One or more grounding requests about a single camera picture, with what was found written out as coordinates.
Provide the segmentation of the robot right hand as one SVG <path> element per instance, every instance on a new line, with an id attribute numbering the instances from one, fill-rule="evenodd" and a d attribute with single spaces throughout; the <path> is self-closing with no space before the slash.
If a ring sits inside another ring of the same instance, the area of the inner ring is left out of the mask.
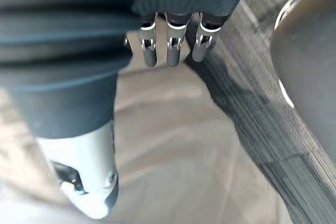
<path id="1" fill-rule="evenodd" d="M 194 60 L 203 60 L 240 0 L 1 0 L 1 87 L 86 216 L 106 217 L 119 178 L 114 101 L 135 32 L 144 63 L 157 63 L 157 15 L 165 17 L 166 63 L 179 64 L 193 14 Z"/>

